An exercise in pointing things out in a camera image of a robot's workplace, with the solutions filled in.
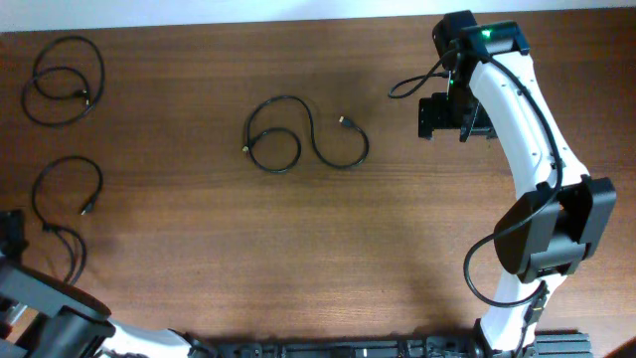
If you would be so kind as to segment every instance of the cable connector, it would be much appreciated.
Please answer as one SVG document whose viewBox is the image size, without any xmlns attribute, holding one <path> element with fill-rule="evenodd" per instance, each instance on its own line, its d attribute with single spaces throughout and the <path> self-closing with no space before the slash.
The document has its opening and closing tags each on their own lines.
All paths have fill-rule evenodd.
<svg viewBox="0 0 636 358">
<path fill-rule="evenodd" d="M 355 128 L 356 127 L 356 124 L 354 124 L 353 120 L 351 120 L 349 118 L 345 118 L 344 115 L 342 115 L 338 121 L 340 121 L 340 124 L 342 124 L 343 126 L 346 126 L 347 128 Z"/>
<path fill-rule="evenodd" d="M 86 89 L 76 90 L 76 92 L 73 93 L 73 96 L 84 98 L 86 100 L 86 105 L 90 105 L 90 94 L 88 94 L 88 91 Z"/>
<path fill-rule="evenodd" d="M 92 211 L 92 209 L 95 208 L 95 203 L 96 202 L 97 202 L 97 196 L 96 195 L 90 196 L 90 198 L 88 198 L 86 203 L 79 210 L 79 214 L 80 215 L 86 215 L 86 214 L 90 213 Z"/>
</svg>

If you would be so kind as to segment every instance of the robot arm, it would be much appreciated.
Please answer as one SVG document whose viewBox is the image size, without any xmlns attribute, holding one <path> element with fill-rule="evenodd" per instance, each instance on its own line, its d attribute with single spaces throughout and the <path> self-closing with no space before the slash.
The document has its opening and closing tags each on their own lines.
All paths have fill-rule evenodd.
<svg viewBox="0 0 636 358">
<path fill-rule="evenodd" d="M 430 139 L 433 129 L 448 128 L 459 128 L 462 142 L 471 134 L 498 136 L 518 202 L 495 233 L 533 216 L 520 229 L 494 239 L 504 267 L 494 300 L 521 301 L 542 282 L 545 293 L 514 307 L 491 306 L 476 324 L 475 340 L 486 357 L 502 352 L 514 356 L 535 341 L 537 320 L 555 289 L 594 253 L 613 209 L 615 192 L 609 179 L 589 178 L 562 137 L 539 89 L 530 47 L 517 24 L 480 27 L 469 11 L 447 14 L 433 30 L 433 42 L 439 64 L 451 73 L 449 90 L 420 101 L 420 136 Z M 528 94 L 545 122 L 531 107 Z M 547 131 L 557 153 L 553 153 Z M 559 170 L 556 158 L 562 179 L 554 193 Z M 555 199 L 546 204 L 551 192 Z"/>
</svg>

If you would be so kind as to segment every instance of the black bracket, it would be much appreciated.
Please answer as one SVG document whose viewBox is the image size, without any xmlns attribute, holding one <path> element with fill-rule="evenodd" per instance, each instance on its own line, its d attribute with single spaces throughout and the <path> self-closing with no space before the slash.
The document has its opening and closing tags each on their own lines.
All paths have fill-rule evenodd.
<svg viewBox="0 0 636 358">
<path fill-rule="evenodd" d="M 470 135 L 485 135 L 487 139 L 497 138 L 497 132 L 488 113 L 476 99 L 470 106 L 458 107 L 453 105 L 443 92 L 419 100 L 417 136 L 430 140 L 435 129 L 459 129 L 461 142 L 468 140 Z"/>
</svg>

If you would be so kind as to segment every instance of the wooden tabletop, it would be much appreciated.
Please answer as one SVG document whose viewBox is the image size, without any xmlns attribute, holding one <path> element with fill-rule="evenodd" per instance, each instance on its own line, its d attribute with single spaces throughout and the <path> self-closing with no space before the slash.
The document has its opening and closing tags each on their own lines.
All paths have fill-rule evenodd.
<svg viewBox="0 0 636 358">
<path fill-rule="evenodd" d="M 95 185 L 70 163 L 47 177 L 39 205 L 49 220 L 85 237 L 78 286 L 113 317 L 204 337 L 338 338 L 469 328 L 486 310 L 464 282 L 469 247 L 515 202 L 497 140 L 458 141 L 457 131 L 417 138 L 417 102 L 445 90 L 432 80 L 390 100 L 399 80 L 437 60 L 439 16 L 73 31 L 92 39 L 106 67 L 104 96 L 78 123 L 30 122 L 20 92 L 41 49 L 63 32 L 0 35 L 0 208 L 22 208 L 31 242 L 25 263 L 56 277 L 68 269 L 60 243 L 41 231 L 31 185 L 50 161 L 95 160 L 105 186 L 93 213 L 77 215 Z M 618 200 L 599 249 L 560 287 L 540 329 L 579 329 L 603 355 L 636 333 L 636 11 L 477 15 L 516 20 L 531 44 L 537 78 L 561 132 L 593 177 L 611 178 Z M 45 66 L 74 66 L 97 86 L 94 55 L 64 45 Z M 77 89 L 77 79 L 56 76 Z M 254 130 L 287 126 L 303 145 L 283 175 L 258 170 L 241 151 L 245 119 L 277 94 L 306 99 L 316 138 L 336 162 L 322 164 L 300 105 L 267 108 Z M 59 119 L 81 106 L 34 93 L 33 112 Z M 256 155 L 293 157 L 272 134 Z M 492 246 L 472 264 L 492 294 L 500 274 Z"/>
</svg>

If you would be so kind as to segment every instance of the coiled black cable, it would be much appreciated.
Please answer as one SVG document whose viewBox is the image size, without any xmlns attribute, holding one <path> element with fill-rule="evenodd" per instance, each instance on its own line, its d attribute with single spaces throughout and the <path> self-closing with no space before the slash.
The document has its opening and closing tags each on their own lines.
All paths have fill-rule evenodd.
<svg viewBox="0 0 636 358">
<path fill-rule="evenodd" d="M 268 100 L 266 100 L 265 102 L 261 103 L 249 116 L 249 118 L 247 119 L 247 122 L 245 124 L 245 132 L 244 132 L 244 141 L 245 141 L 245 145 L 243 147 L 243 151 L 246 152 L 249 157 L 251 158 L 251 161 L 253 161 L 253 163 L 260 169 L 268 172 L 268 173 L 284 173 L 286 171 L 288 171 L 289 169 L 293 168 L 296 163 L 298 163 L 298 159 L 300 158 L 300 152 L 301 152 L 301 145 L 300 145 L 300 138 L 298 138 L 298 136 L 296 135 L 296 133 L 294 133 L 293 131 L 284 128 L 284 127 L 271 127 L 268 128 L 264 131 L 262 131 L 261 133 L 259 133 L 257 136 L 255 137 L 251 137 L 250 134 L 250 127 L 251 127 L 251 123 L 254 121 L 254 119 L 256 118 L 256 115 L 266 106 L 281 100 L 281 99 L 293 99 L 293 100 L 297 100 L 300 102 L 300 104 L 302 104 L 302 106 L 305 108 L 305 110 L 307 111 L 307 117 L 309 118 L 309 125 L 311 127 L 311 146 L 314 149 L 314 152 L 316 153 L 316 156 L 318 156 L 318 159 L 320 159 L 321 162 L 327 164 L 328 166 L 332 167 L 332 168 L 336 168 L 336 169 L 348 169 L 348 168 L 352 168 L 355 166 L 358 166 L 360 164 L 362 164 L 362 162 L 365 161 L 365 159 L 367 158 L 367 155 L 369 154 L 369 138 L 367 137 L 367 134 L 365 133 L 364 130 L 362 130 L 362 128 L 360 128 L 358 125 L 356 125 L 351 119 L 349 118 L 345 118 L 345 117 L 341 117 L 340 118 L 340 123 L 348 128 L 353 128 L 355 130 L 357 130 L 360 135 L 362 135 L 362 138 L 365 141 L 365 149 L 363 150 L 362 154 L 360 155 L 360 157 L 358 159 L 356 159 L 354 162 L 351 162 L 349 164 L 335 164 L 330 162 L 329 160 L 327 160 L 318 150 L 318 146 L 316 145 L 316 138 L 314 135 L 314 120 L 313 120 L 313 116 L 311 115 L 311 110 L 309 109 L 309 106 L 307 105 L 307 103 L 305 103 L 304 100 L 300 99 L 299 97 L 295 96 L 295 95 L 279 95 L 273 98 L 270 98 Z M 289 164 L 285 165 L 284 167 L 281 168 L 268 168 L 264 165 L 262 165 L 261 163 L 258 162 L 258 160 L 256 160 L 256 157 L 253 154 L 253 148 L 256 145 L 256 143 L 261 140 L 265 135 L 273 133 L 273 132 L 283 132 L 283 133 L 287 133 L 289 135 L 291 135 L 291 137 L 296 141 L 296 155 L 294 156 L 294 158 L 291 160 L 291 162 L 289 162 Z"/>
<path fill-rule="evenodd" d="M 70 156 L 65 156 L 65 157 L 56 159 L 53 162 L 47 164 L 47 166 L 42 170 L 42 172 L 38 174 L 38 177 L 36 178 L 35 182 L 33 183 L 33 187 L 31 188 L 31 206 L 33 208 L 33 212 L 36 214 L 38 219 L 40 219 L 40 221 L 42 222 L 42 230 L 47 233 L 53 233 L 56 237 L 58 237 L 62 245 L 64 245 L 64 247 L 67 249 L 69 253 L 69 257 L 71 258 L 71 267 L 69 268 L 69 272 L 67 273 L 67 275 L 64 277 L 64 282 L 69 284 L 75 284 L 78 281 L 78 279 L 80 279 L 81 273 L 83 272 L 86 266 L 86 259 L 88 254 L 86 249 L 86 242 L 77 231 L 69 227 L 51 223 L 48 220 L 46 220 L 44 216 L 42 215 L 42 213 L 40 212 L 40 210 L 38 209 L 36 195 L 38 193 L 38 189 L 42 185 L 42 182 L 44 178 L 47 176 L 47 174 L 49 174 L 59 164 L 72 161 L 72 160 L 78 160 L 78 161 L 88 163 L 97 172 L 97 187 L 95 191 L 92 194 L 90 194 L 90 196 L 88 197 L 88 199 L 86 200 L 86 202 L 84 203 L 84 205 L 81 207 L 79 211 L 81 215 L 90 213 L 92 209 L 94 209 L 95 203 L 97 201 L 97 197 L 99 196 L 99 193 L 101 192 L 101 188 L 103 186 L 103 174 L 101 173 L 101 169 L 99 168 L 97 163 L 95 163 L 91 159 L 88 159 L 86 157 L 79 156 L 79 155 L 70 155 Z M 77 271 L 76 271 L 76 265 L 78 261 L 78 256 L 74 252 L 71 244 L 64 238 L 64 236 L 62 236 L 63 233 L 67 233 L 71 235 L 79 243 L 80 254 L 79 254 L 79 267 Z"/>
<path fill-rule="evenodd" d="M 499 69 L 501 72 L 503 72 L 512 82 L 513 84 L 515 84 L 515 86 L 517 87 L 517 89 L 524 95 L 524 97 L 526 98 L 526 100 L 528 101 L 528 103 L 530 104 L 531 108 L 533 109 L 533 111 L 535 112 L 535 114 L 537 115 L 537 117 L 539 118 L 539 121 L 542 124 L 542 127 L 544 128 L 544 132 L 546 134 L 546 138 L 548 139 L 548 143 L 550 144 L 550 148 L 552 151 L 552 154 L 554 156 L 555 159 L 555 166 L 556 166 L 556 183 L 555 183 L 555 187 L 552 189 L 550 196 L 548 197 L 548 199 L 544 202 L 544 204 L 542 206 L 540 206 L 536 211 L 534 211 L 532 214 L 530 214 L 528 217 L 526 217 L 524 220 L 519 221 L 518 223 L 500 231 L 497 233 L 493 233 L 491 235 L 488 235 L 487 237 L 483 238 L 482 240 L 478 241 L 475 245 L 473 245 L 470 250 L 468 251 L 468 253 L 466 254 L 466 257 L 464 258 L 464 279 L 466 280 L 466 284 L 468 284 L 468 288 L 471 290 L 471 292 L 473 292 L 473 294 L 475 294 L 475 296 L 477 296 L 477 298 L 479 298 L 482 302 L 487 303 L 491 306 L 495 306 L 495 307 L 500 307 L 500 308 L 512 308 L 512 307 L 517 307 L 520 305 L 524 305 L 527 303 L 532 302 L 536 297 L 538 297 L 539 295 L 544 293 L 544 290 L 546 289 L 546 284 L 544 281 L 541 282 L 541 284 L 539 285 L 539 287 L 537 287 L 537 289 L 530 294 L 528 297 L 518 300 L 518 301 L 514 301 L 514 302 L 499 302 L 499 301 L 495 301 L 493 299 L 490 299 L 488 297 L 486 297 L 485 295 L 483 295 L 478 289 L 477 287 L 475 287 L 475 284 L 473 283 L 471 277 L 470 277 L 470 260 L 472 259 L 473 255 L 477 252 L 477 250 L 479 250 L 479 248 L 481 248 L 482 246 L 490 243 L 491 241 L 503 238 L 509 234 L 511 234 L 512 232 L 519 230 L 520 228 L 522 228 L 524 225 L 528 224 L 531 220 L 533 220 L 533 218 L 540 213 L 543 209 L 545 209 L 558 195 L 558 192 L 561 189 L 561 185 L 562 185 L 562 181 L 563 181 L 563 163 L 560 159 L 560 155 L 558 153 L 558 146 L 557 146 L 557 142 L 555 140 L 555 137 L 552 133 L 552 130 L 550 129 L 550 125 L 548 124 L 548 121 L 546 120 L 546 117 L 544 116 L 544 113 L 541 111 L 541 109 L 539 108 L 539 105 L 535 102 L 535 100 L 533 99 L 532 95 L 530 94 L 530 92 L 528 91 L 528 89 L 521 83 L 521 81 L 517 78 L 517 76 L 515 76 L 510 70 L 508 70 L 508 68 L 506 68 L 503 64 L 501 64 L 500 62 L 498 62 L 497 60 L 493 59 L 490 56 L 486 56 L 486 55 L 482 55 L 480 53 L 477 53 L 475 51 L 471 51 L 471 50 L 460 50 L 460 49 L 453 49 L 451 51 L 446 52 L 444 55 L 442 55 L 439 59 L 439 61 L 430 69 L 430 71 L 428 72 L 427 75 L 425 76 L 419 76 L 416 78 L 412 78 L 412 79 L 408 79 L 408 80 L 404 80 L 399 82 L 397 85 L 393 86 L 390 90 L 389 90 L 389 97 L 390 98 L 405 98 L 413 93 L 415 93 L 420 87 L 422 87 L 424 85 L 424 83 L 431 77 L 431 74 L 433 74 L 433 72 L 442 64 L 442 62 L 444 62 L 445 60 L 449 59 L 450 57 L 453 56 L 457 56 L 459 54 L 464 54 L 467 56 L 472 56 L 474 58 L 477 58 L 480 61 L 483 61 L 485 63 L 492 63 L 495 67 L 497 67 L 497 69 Z M 405 85 L 407 83 L 416 81 L 416 80 L 420 80 L 419 83 L 417 83 L 417 85 L 415 85 L 415 87 L 413 89 L 410 89 L 409 91 L 407 91 L 404 94 L 398 94 L 395 95 L 394 91 L 397 90 L 400 86 Z"/>
<path fill-rule="evenodd" d="M 97 56 L 97 60 L 99 62 L 99 87 L 97 88 L 97 92 L 95 93 L 94 96 L 91 96 L 88 80 L 80 71 L 76 69 L 73 69 L 67 66 L 59 66 L 59 67 L 52 67 L 52 68 L 38 71 L 38 66 L 40 65 L 40 62 L 50 50 L 52 50 L 55 46 L 61 43 L 69 42 L 69 41 L 80 41 L 80 42 L 84 42 L 88 44 L 93 49 L 93 51 L 95 52 Z M 79 77 L 84 88 L 75 90 L 69 94 L 64 94 L 64 95 L 53 95 L 53 94 L 47 93 L 45 90 L 42 89 L 42 87 L 40 87 L 40 85 L 38 84 L 38 80 L 55 72 L 68 72 Z M 85 116 L 88 115 L 89 112 L 91 112 L 95 108 L 95 106 L 101 99 L 101 96 L 103 95 L 104 83 L 105 83 L 105 68 L 104 68 L 101 52 L 99 51 L 99 48 L 97 47 L 97 45 L 94 44 L 91 40 L 82 36 L 75 36 L 75 35 L 64 36 L 64 37 L 58 38 L 57 40 L 47 45 L 44 48 L 44 50 L 42 50 L 42 52 L 40 52 L 40 54 L 36 58 L 36 61 L 33 64 L 33 75 L 22 87 L 22 95 L 20 97 L 20 103 L 22 104 L 22 110 L 24 111 L 24 113 L 34 123 L 44 125 L 46 127 L 63 127 L 65 125 L 75 123 L 76 121 L 84 118 Z M 41 121 L 40 119 L 36 118 L 29 111 L 27 107 L 27 93 L 29 92 L 31 87 L 35 87 L 35 89 L 38 91 L 39 94 L 41 94 L 42 96 L 50 100 L 67 100 L 67 99 L 73 99 L 73 98 L 82 98 L 83 100 L 85 100 L 86 107 L 81 113 L 69 119 L 65 119 L 65 120 L 57 121 L 57 122 Z"/>
</svg>

